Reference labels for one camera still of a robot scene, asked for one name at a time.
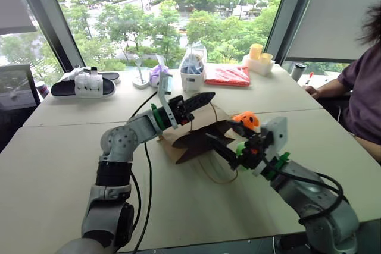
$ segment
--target person's hand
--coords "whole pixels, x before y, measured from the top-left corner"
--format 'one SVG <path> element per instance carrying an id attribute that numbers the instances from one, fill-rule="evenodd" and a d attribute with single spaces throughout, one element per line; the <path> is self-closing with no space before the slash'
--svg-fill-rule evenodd
<path id="1" fill-rule="evenodd" d="M 318 99 L 320 97 L 319 89 L 315 89 L 312 86 L 303 86 L 304 90 L 308 92 L 314 99 Z"/>

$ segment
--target black cable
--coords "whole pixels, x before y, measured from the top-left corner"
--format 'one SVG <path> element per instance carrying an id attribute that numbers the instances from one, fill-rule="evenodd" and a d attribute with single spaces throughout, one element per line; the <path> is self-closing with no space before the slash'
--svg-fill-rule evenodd
<path id="1" fill-rule="evenodd" d="M 136 193 L 138 194 L 138 212 L 136 214 L 135 222 L 133 223 L 132 231 L 135 231 L 136 226 L 138 225 L 139 222 L 139 217 L 140 217 L 140 212 L 142 211 L 142 196 L 140 194 L 140 188 L 138 185 L 138 181 L 136 181 L 135 175 L 133 172 L 131 172 L 131 177 L 133 180 L 133 184 L 135 185 L 136 188 Z"/>
<path id="2" fill-rule="evenodd" d="M 345 199 L 342 186 L 339 184 L 339 182 L 337 182 L 335 179 L 329 177 L 328 175 L 316 173 L 319 177 L 326 178 L 327 180 L 334 183 L 338 189 L 335 189 L 334 187 L 332 187 L 328 184 L 322 183 L 320 181 L 315 181 L 315 180 L 311 180 L 309 178 L 299 177 L 297 175 L 293 175 L 293 174 L 289 174 L 289 173 L 285 173 L 283 171 L 280 171 L 277 168 L 275 168 L 274 166 L 270 165 L 270 163 L 268 162 L 268 160 L 266 160 L 266 158 L 263 158 L 263 161 L 266 164 L 266 166 L 268 166 L 270 169 L 272 169 L 273 171 L 277 172 L 278 174 L 280 174 L 286 178 L 291 178 L 293 180 L 303 181 L 305 183 L 314 184 L 316 186 L 321 186 L 321 187 L 324 187 L 326 189 L 329 189 L 329 190 L 335 192 L 338 195 L 335 202 L 330 207 L 328 207 L 327 209 L 325 209 L 325 210 L 323 210 L 317 214 L 312 214 L 312 215 L 309 215 L 309 216 L 306 216 L 306 217 L 299 219 L 298 222 L 302 225 L 304 225 L 304 223 L 306 223 L 309 220 L 320 218 L 320 217 L 323 217 L 323 216 L 330 214 L 332 211 L 334 211 L 340 205 L 342 200 Z"/>
<path id="3" fill-rule="evenodd" d="M 149 213 L 151 212 L 151 201 L 152 201 L 152 165 L 151 165 L 151 159 L 149 158 L 148 150 L 147 150 L 147 142 L 144 142 L 144 149 L 145 149 L 145 155 L 147 156 L 148 160 L 148 166 L 149 166 L 149 198 L 148 198 L 148 209 L 147 209 L 147 216 L 145 218 L 144 227 L 142 234 L 139 237 L 139 241 L 135 246 L 135 249 L 133 250 L 132 254 L 136 254 L 138 251 L 138 248 L 140 244 L 142 243 L 143 236 L 145 234 L 145 230 L 147 229 L 148 220 L 149 220 Z"/>
<path id="4" fill-rule="evenodd" d="M 139 112 L 139 110 L 151 99 L 151 98 L 153 98 L 155 95 L 157 94 L 157 92 L 154 92 L 149 98 L 147 98 L 146 100 L 145 100 L 145 102 L 143 102 L 138 108 L 137 108 L 137 110 L 132 114 L 132 116 L 130 117 L 130 118 L 132 118 L 132 117 L 134 117 L 138 112 Z"/>

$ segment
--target yellow cup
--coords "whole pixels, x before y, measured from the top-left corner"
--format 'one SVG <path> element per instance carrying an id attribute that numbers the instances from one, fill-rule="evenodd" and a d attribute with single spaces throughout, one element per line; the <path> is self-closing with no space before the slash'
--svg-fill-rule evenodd
<path id="1" fill-rule="evenodd" d="M 272 59 L 273 59 L 272 54 L 263 53 L 260 55 L 259 61 L 263 64 L 269 64 L 269 63 L 271 63 Z"/>
<path id="2" fill-rule="evenodd" d="M 252 44 L 250 47 L 250 59 L 258 60 L 263 50 L 263 45 Z"/>

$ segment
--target brown cardboard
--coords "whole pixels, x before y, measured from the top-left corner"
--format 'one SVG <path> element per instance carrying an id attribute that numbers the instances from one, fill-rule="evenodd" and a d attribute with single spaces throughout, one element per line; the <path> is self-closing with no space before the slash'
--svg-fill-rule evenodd
<path id="1" fill-rule="evenodd" d="M 226 120 L 231 118 L 219 107 L 213 107 L 216 113 L 211 104 L 208 104 L 193 112 L 195 119 L 192 123 L 163 132 L 159 142 L 173 163 L 186 162 L 211 150 L 205 138 L 206 133 L 221 138 L 227 144 L 234 141 L 224 136 L 230 128 Z"/>

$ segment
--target slipper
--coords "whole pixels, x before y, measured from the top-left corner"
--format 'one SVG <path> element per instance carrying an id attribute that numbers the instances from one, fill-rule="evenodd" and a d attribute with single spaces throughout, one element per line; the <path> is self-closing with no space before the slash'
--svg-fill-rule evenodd
<path id="1" fill-rule="evenodd" d="M 82 68 L 75 68 L 70 73 L 68 73 L 65 77 L 61 79 L 61 81 L 66 80 L 74 80 L 77 75 L 81 73 L 90 73 L 91 67 L 82 67 Z M 103 71 L 99 72 L 104 79 L 112 80 L 114 83 L 120 83 L 119 73 L 111 72 L 111 71 Z"/>
<path id="2" fill-rule="evenodd" d="M 51 93 L 56 98 L 103 98 L 115 93 L 115 83 L 103 78 L 96 68 L 90 73 L 80 73 L 74 80 L 53 84 Z"/>

